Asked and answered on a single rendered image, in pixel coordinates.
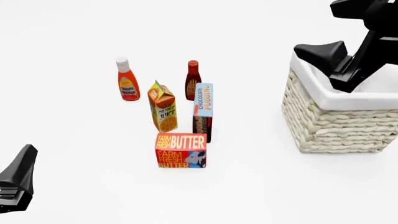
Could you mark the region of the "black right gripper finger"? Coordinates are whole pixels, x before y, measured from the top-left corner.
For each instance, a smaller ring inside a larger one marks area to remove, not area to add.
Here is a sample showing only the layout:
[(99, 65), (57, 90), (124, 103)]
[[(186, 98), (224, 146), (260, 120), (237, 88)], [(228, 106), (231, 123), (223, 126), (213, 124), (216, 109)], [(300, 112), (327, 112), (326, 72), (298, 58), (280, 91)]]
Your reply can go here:
[(371, 0), (335, 0), (330, 9), (336, 18), (362, 19), (370, 4)]
[(298, 44), (294, 52), (299, 59), (318, 68), (321, 72), (342, 72), (352, 59), (342, 40), (330, 44)]

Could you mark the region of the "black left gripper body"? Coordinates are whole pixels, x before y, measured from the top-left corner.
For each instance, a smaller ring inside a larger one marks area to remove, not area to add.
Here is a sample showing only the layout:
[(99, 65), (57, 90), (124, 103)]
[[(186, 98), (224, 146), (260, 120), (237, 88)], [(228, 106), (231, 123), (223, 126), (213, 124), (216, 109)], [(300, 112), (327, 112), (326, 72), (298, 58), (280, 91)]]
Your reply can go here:
[(0, 214), (27, 210), (32, 194), (21, 186), (0, 181)]

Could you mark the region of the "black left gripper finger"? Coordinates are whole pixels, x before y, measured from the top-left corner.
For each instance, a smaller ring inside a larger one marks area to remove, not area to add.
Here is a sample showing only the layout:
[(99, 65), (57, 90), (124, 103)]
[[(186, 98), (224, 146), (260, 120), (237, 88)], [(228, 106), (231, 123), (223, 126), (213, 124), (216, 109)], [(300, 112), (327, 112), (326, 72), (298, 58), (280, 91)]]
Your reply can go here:
[(14, 160), (0, 172), (0, 187), (18, 188), (33, 194), (33, 171), (38, 150), (31, 144), (25, 145)]

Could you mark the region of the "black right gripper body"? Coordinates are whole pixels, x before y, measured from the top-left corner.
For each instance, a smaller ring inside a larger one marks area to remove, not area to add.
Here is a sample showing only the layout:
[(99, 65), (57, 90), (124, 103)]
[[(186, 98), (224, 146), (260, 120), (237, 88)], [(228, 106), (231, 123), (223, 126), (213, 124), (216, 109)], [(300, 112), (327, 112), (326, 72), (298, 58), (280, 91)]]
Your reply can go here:
[(351, 93), (360, 83), (384, 65), (381, 55), (382, 35), (377, 31), (369, 31), (358, 51), (346, 63), (343, 70), (329, 77), (334, 89)]

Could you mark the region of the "wicker basket with white liner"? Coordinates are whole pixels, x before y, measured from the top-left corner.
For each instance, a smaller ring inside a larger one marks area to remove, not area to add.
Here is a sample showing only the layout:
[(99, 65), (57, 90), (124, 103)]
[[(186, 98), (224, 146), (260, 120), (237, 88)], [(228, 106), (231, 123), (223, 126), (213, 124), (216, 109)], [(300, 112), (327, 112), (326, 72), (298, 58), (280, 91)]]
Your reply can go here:
[(382, 151), (398, 138), (398, 65), (345, 93), (292, 54), (282, 113), (300, 152)]

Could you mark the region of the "red butter box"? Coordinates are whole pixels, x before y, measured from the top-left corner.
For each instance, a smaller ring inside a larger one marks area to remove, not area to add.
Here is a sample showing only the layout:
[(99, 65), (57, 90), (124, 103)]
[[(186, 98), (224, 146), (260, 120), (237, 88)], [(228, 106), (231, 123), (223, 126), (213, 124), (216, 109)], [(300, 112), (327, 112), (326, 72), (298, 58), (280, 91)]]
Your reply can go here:
[(155, 154), (162, 168), (206, 167), (206, 134), (160, 133)]

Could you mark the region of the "chocolate pudding box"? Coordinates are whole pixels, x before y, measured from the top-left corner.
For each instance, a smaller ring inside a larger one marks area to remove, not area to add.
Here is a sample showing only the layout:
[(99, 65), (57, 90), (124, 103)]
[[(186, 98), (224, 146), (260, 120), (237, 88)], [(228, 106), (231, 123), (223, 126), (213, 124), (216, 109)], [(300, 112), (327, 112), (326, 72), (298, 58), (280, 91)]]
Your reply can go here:
[(206, 142), (211, 142), (213, 122), (213, 84), (197, 83), (193, 108), (193, 133), (206, 134)]

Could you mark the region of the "tomato ketchup bottle white cap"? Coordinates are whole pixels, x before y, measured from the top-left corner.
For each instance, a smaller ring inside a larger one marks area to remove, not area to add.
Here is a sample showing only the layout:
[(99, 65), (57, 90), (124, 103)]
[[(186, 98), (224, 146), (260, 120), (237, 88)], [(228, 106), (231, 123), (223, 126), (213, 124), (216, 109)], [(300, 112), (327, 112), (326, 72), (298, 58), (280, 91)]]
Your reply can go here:
[(140, 98), (140, 90), (137, 80), (129, 66), (126, 57), (116, 59), (118, 67), (118, 85), (121, 97), (126, 101), (136, 101)]

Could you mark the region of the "dark sauce bottle red cap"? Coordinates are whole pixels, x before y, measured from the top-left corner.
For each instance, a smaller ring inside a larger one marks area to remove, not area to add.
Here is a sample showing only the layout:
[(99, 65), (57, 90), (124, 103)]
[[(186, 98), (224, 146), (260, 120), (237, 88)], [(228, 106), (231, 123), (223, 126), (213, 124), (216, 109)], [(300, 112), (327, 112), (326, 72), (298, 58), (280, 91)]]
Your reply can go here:
[(187, 100), (195, 99), (196, 84), (201, 83), (201, 77), (198, 70), (198, 61), (188, 62), (188, 73), (185, 82), (185, 96)]

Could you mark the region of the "orange juice carton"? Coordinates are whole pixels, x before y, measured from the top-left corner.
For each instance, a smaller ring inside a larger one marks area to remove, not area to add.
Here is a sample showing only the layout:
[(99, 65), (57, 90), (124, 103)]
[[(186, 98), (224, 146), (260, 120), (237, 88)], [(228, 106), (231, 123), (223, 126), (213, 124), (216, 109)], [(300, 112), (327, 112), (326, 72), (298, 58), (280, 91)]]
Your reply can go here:
[(171, 91), (159, 82), (147, 92), (153, 122), (160, 133), (170, 132), (178, 127), (175, 97)]

